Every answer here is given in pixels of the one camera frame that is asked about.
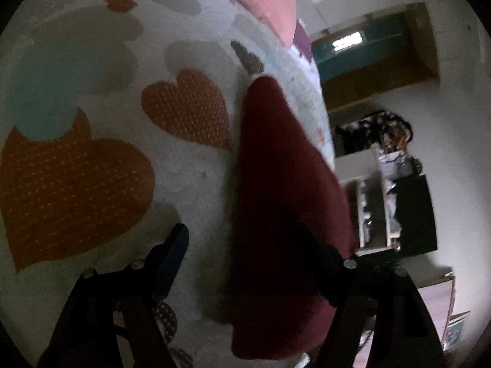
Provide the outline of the black monitor screen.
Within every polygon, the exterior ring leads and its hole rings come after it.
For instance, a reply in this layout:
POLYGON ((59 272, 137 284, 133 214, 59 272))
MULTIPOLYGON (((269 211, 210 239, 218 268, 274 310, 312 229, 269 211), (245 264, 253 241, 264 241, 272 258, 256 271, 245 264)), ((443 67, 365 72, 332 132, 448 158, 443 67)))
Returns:
POLYGON ((426 176, 402 178, 395 194, 395 218, 401 226, 400 254, 412 257, 436 251, 435 214, 426 176))

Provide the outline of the purple pillow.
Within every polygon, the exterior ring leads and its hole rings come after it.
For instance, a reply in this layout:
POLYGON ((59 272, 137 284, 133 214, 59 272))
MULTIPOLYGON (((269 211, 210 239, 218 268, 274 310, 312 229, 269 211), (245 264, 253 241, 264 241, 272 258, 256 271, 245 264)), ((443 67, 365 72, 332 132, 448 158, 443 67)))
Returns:
POLYGON ((301 57, 304 57, 307 62, 312 61, 313 53, 311 47, 311 39, 306 34, 305 28, 299 21, 296 22, 293 45, 296 47, 301 57))

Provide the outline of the dark teal door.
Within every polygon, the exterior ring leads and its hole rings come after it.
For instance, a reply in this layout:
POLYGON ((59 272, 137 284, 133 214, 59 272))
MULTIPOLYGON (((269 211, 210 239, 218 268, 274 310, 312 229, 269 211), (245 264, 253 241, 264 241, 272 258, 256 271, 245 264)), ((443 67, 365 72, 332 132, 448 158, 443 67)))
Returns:
POLYGON ((413 50, 412 36, 402 14, 368 22, 351 33, 312 46, 322 82, 413 50))

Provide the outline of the white quilt with hearts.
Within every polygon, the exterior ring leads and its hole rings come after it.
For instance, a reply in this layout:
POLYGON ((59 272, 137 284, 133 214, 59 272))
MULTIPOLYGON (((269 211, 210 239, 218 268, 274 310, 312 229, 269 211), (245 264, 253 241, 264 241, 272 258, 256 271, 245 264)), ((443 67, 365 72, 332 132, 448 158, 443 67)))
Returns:
POLYGON ((220 317, 241 102, 279 82, 334 161, 319 74, 237 0, 24 0, 1 35, 1 322, 38 361, 80 273, 191 243, 157 315, 176 356, 244 367, 220 317))

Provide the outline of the clutter pile on shelf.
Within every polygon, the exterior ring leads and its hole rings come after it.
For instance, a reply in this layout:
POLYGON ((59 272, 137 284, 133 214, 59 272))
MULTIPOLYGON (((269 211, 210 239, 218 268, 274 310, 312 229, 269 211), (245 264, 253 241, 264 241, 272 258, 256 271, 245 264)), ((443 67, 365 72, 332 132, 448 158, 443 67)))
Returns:
POLYGON ((412 126, 390 110, 376 110, 356 121, 336 125, 334 137, 342 155, 373 151, 382 175, 391 181, 422 174, 422 163, 409 152, 414 139, 412 126))

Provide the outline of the dark red small garment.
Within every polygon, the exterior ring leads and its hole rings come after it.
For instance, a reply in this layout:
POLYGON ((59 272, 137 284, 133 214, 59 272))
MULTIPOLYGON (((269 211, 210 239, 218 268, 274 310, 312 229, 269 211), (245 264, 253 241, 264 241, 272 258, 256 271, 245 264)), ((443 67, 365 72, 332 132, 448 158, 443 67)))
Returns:
POLYGON ((336 281, 355 235, 345 191, 273 77, 246 92, 235 173, 225 282, 232 353, 280 360, 311 351, 335 313, 321 289, 336 281))

